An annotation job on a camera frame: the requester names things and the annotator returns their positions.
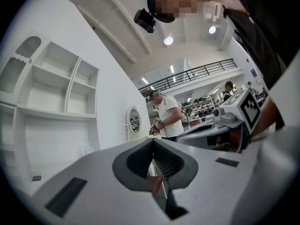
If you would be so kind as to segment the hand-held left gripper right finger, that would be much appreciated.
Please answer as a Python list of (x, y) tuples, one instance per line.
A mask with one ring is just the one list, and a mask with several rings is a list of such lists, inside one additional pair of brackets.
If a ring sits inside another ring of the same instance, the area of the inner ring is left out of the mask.
[(241, 154), (199, 149), (163, 140), (190, 155), (198, 171), (186, 188), (172, 191), (187, 213), (172, 225), (253, 225), (265, 218), (283, 194), (283, 147), (272, 139)]

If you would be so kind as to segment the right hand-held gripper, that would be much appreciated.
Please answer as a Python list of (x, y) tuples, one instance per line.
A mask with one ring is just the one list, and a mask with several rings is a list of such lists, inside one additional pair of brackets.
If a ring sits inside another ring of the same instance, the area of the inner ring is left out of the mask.
[(214, 110), (212, 120), (217, 124), (196, 126), (177, 136), (176, 142), (209, 150), (225, 143), (229, 151), (239, 153), (250, 144), (260, 116), (251, 90), (241, 90)]

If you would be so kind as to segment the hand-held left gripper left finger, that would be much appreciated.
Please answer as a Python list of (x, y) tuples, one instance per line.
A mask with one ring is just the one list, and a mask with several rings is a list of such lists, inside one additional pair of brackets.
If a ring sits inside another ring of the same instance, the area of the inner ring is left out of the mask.
[(50, 178), (33, 196), (48, 222), (67, 225), (162, 225), (169, 217), (152, 197), (145, 178), (125, 159), (151, 139), (95, 151)]

